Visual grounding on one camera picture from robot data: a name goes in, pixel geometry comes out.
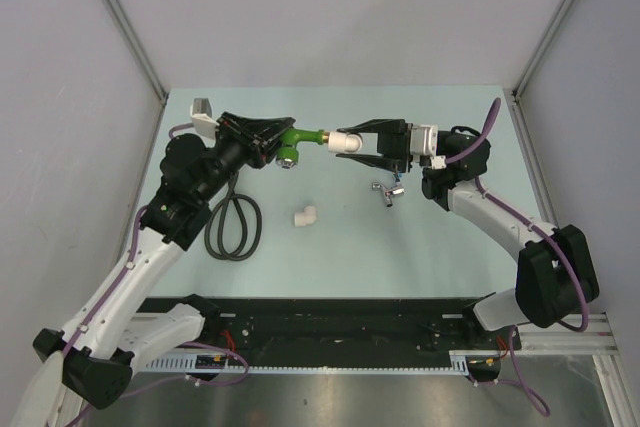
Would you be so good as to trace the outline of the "green plastic faucet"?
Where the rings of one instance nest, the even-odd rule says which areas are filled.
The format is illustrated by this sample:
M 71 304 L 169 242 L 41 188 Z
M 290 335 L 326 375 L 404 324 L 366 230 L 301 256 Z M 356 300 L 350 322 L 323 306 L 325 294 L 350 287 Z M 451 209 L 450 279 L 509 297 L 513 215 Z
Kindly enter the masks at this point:
M 291 169 L 298 165 L 300 143 L 323 145 L 328 142 L 329 134 L 324 130 L 288 129 L 280 137 L 280 147 L 276 152 L 276 164 L 284 169 Z

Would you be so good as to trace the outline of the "white straight pipe fitting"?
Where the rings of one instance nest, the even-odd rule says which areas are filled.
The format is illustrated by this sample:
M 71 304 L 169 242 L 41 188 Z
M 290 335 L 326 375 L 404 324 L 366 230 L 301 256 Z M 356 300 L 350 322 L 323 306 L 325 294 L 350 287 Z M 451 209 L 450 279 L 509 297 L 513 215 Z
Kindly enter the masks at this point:
M 360 135 L 330 131 L 326 135 L 328 151 L 335 154 L 354 154 L 361 150 L 363 141 Z

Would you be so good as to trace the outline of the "white elbow pipe fitting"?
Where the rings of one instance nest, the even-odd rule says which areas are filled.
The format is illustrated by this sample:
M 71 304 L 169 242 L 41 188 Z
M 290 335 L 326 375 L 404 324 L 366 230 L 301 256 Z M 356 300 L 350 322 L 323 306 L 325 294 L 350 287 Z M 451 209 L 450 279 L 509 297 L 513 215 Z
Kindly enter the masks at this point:
M 294 226 L 297 228 L 314 225 L 318 220 L 317 208 L 306 206 L 302 211 L 294 214 Z

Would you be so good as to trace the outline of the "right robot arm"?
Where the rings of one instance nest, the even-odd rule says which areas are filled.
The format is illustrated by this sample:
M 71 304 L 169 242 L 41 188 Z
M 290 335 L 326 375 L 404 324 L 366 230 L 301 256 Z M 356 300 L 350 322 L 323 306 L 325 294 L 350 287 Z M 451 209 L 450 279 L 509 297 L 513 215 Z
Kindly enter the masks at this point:
M 483 184 L 494 121 L 488 117 L 476 131 L 374 119 L 331 132 L 326 141 L 336 156 L 394 176 L 418 165 L 426 199 L 476 226 L 515 260 L 514 287 L 466 309 L 461 335 L 469 346 L 484 348 L 498 330 L 521 324 L 583 332 L 588 305 L 599 295 L 586 236 L 574 225 L 557 227 L 520 212 Z

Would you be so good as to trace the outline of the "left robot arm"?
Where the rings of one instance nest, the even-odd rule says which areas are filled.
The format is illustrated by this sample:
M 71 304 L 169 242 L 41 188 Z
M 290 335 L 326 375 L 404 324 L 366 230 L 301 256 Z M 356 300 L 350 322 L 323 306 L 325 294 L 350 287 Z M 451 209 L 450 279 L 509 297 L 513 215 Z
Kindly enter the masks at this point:
M 244 166 L 268 165 L 293 127 L 291 117 L 251 119 L 224 112 L 218 119 L 192 115 L 169 131 L 160 162 L 161 184 L 135 216 L 131 245 L 82 309 L 60 330 L 43 329 L 33 346 L 43 364 L 11 421 L 44 426 L 69 389 L 103 409 L 126 391 L 154 358 L 189 341 L 207 347 L 221 323 L 181 304 L 134 339 L 123 335 L 164 273 L 189 249 L 207 224 L 209 203 Z

